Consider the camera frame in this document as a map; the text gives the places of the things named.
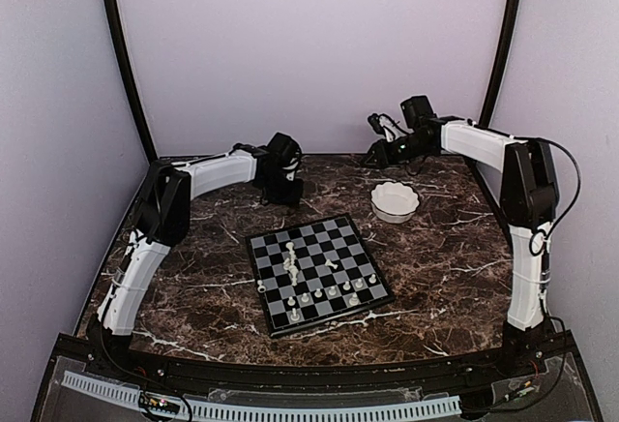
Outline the white chess king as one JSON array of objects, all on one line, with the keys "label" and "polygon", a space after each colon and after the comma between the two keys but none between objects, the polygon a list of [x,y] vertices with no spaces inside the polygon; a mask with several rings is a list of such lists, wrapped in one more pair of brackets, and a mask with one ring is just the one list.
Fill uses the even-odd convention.
[{"label": "white chess king", "polygon": [[294,243],[292,241],[289,241],[286,243],[285,247],[288,251],[288,258],[293,258],[294,260],[296,260],[297,257],[295,253]]}]

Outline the white chess queen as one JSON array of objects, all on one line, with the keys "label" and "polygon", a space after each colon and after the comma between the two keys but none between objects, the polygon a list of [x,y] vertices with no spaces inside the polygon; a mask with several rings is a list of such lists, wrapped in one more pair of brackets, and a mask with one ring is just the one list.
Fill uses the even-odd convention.
[{"label": "white chess queen", "polygon": [[289,271],[289,275],[290,275],[290,278],[291,278],[291,284],[292,284],[293,286],[298,285],[298,275],[299,275],[299,270],[298,270],[298,269],[296,269],[296,268],[291,269],[291,270]]}]

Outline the black and white chessboard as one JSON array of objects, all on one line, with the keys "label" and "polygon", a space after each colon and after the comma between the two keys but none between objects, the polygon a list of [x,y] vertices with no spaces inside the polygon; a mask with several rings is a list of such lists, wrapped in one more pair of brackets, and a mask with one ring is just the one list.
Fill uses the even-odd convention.
[{"label": "black and white chessboard", "polygon": [[[295,267],[298,269],[298,285],[291,284],[289,272],[284,271],[288,258],[286,243],[292,241],[295,247]],[[280,338],[316,327],[331,320],[351,316],[360,312],[389,304],[395,295],[389,287],[377,262],[370,254],[348,214],[338,214],[305,224],[284,227],[251,234],[245,238],[246,248],[256,282],[262,280],[266,291],[257,292],[264,312],[271,338]],[[325,265],[329,259],[338,265],[337,269]],[[370,284],[368,278],[375,274],[377,282]],[[358,279],[364,286],[355,288]],[[349,282],[351,289],[342,286]],[[328,289],[336,286],[338,292],[330,296]],[[314,292],[321,288],[323,296],[316,298]],[[310,296],[309,303],[302,303],[303,294]],[[351,307],[350,297],[356,293],[359,304]],[[290,296],[296,305],[287,304]],[[290,320],[290,312],[296,309],[300,319]]]}]

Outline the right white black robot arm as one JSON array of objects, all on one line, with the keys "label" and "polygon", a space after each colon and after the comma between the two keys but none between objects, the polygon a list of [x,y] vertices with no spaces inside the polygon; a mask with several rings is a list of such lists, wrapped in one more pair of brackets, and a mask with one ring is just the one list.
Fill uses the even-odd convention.
[{"label": "right white black robot arm", "polygon": [[548,317],[550,238],[562,219],[556,212],[560,195],[551,153],[554,142],[496,132],[471,119],[439,117],[424,95],[403,101],[400,108],[404,127],[385,113],[368,117],[380,138],[362,165],[383,169],[420,156],[456,154],[499,171],[499,209],[513,249],[506,326],[520,332],[534,330]]}]

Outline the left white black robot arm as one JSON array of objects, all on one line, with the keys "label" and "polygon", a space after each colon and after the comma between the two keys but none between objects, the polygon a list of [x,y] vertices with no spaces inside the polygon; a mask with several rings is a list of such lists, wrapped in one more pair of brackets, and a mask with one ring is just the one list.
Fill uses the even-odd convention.
[{"label": "left white black robot arm", "polygon": [[133,207],[128,248],[89,327],[122,340],[132,335],[156,270],[189,232],[195,198],[251,183],[266,203],[298,204],[304,182],[296,172],[302,156],[296,140],[276,133],[262,146],[237,143],[219,155],[151,163]]}]

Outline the white scalloped bowl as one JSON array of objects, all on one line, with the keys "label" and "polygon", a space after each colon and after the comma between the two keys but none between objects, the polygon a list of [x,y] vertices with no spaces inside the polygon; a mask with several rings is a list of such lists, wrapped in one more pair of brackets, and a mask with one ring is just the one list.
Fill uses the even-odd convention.
[{"label": "white scalloped bowl", "polygon": [[385,182],[376,185],[370,192],[373,213],[390,224],[409,221],[420,204],[417,193],[400,182]]}]

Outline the left black frame post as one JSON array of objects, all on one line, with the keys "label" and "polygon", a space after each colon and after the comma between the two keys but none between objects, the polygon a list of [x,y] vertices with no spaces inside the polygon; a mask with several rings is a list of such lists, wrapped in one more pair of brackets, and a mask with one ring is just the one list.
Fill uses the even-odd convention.
[{"label": "left black frame post", "polygon": [[146,116],[140,101],[137,84],[133,74],[132,61],[122,26],[118,0],[103,0],[108,30],[112,41],[115,58],[130,112],[135,125],[142,150],[148,163],[158,158],[154,140],[147,124]]}]

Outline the black frame post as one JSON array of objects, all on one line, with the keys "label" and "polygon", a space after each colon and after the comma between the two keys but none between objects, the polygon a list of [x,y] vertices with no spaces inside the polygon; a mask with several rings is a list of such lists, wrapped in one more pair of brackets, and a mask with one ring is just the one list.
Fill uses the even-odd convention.
[{"label": "black frame post", "polygon": [[140,101],[137,84],[133,74],[132,61],[122,26],[118,0],[103,0],[108,30],[112,41],[115,58],[130,112],[135,125],[142,150],[148,163],[158,158],[154,140],[147,124],[146,116]]},{"label": "black frame post", "polygon": [[506,72],[520,0],[506,0],[502,23],[479,123],[489,126]]}]

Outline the right black frame post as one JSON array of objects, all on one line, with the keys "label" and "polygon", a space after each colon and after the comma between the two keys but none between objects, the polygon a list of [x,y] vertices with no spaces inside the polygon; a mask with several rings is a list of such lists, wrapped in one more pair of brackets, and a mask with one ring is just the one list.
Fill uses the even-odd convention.
[{"label": "right black frame post", "polygon": [[520,0],[506,0],[502,23],[479,123],[489,126],[506,72]]}]

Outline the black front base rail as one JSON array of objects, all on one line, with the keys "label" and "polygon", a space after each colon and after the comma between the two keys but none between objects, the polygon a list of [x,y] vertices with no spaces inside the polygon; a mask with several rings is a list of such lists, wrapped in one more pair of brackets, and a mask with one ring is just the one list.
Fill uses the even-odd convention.
[{"label": "black front base rail", "polygon": [[[571,332],[552,334],[536,347],[526,348],[518,358],[512,358],[517,377],[534,374],[530,361],[541,365],[539,373],[549,364],[543,359],[561,356],[564,349],[575,349]],[[206,394],[216,388],[254,391],[317,391],[346,392],[392,389],[420,386],[429,390],[473,391],[487,387],[503,378],[496,368],[487,362],[498,359],[500,348],[479,351],[461,356],[408,361],[393,364],[335,367],[274,367],[240,364],[224,364],[192,359],[167,357],[142,351],[129,350],[127,359],[133,366],[142,368],[146,376],[167,388],[191,394]],[[59,334],[53,356],[64,356],[84,363],[87,371],[105,377],[119,377],[121,373],[104,361],[104,354],[86,340]]]}]

